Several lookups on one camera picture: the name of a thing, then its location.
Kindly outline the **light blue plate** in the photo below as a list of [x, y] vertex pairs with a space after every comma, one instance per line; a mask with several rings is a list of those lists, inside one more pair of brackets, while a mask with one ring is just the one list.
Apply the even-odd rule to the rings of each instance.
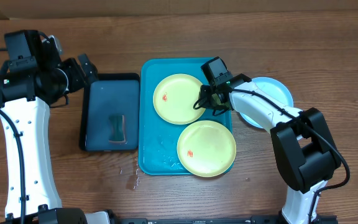
[[270, 131], [277, 123], [286, 123], [290, 118], [265, 101], [266, 98], [293, 116], [298, 116], [300, 112], [294, 107], [292, 95], [286, 86], [273, 78], [253, 78], [251, 82], [235, 87], [230, 94], [233, 110]]

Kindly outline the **green brown sponge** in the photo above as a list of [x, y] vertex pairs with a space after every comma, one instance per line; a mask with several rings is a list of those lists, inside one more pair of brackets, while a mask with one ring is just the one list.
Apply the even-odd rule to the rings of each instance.
[[109, 117], [111, 125], [111, 135], [109, 140], [114, 143], [123, 143], [126, 141], [125, 117], [124, 115], [112, 115]]

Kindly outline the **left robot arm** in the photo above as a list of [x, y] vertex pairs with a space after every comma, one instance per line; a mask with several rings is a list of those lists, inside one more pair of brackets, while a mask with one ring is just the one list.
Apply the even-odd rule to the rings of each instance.
[[0, 69], [8, 196], [6, 223], [113, 223], [110, 210], [65, 208], [55, 186], [48, 125], [60, 98], [98, 79], [86, 55], [62, 60], [57, 39], [37, 30], [4, 36], [9, 59]]

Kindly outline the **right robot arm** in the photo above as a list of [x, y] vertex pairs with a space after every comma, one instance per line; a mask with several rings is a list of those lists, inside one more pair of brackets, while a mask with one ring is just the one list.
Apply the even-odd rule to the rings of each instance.
[[279, 102], [244, 74], [234, 76], [219, 57], [201, 66], [208, 83], [201, 86], [194, 108], [242, 113], [269, 133], [277, 169], [288, 186], [278, 215], [252, 216], [251, 223], [337, 223], [316, 213], [321, 192], [343, 165], [326, 120], [319, 110], [303, 111]]

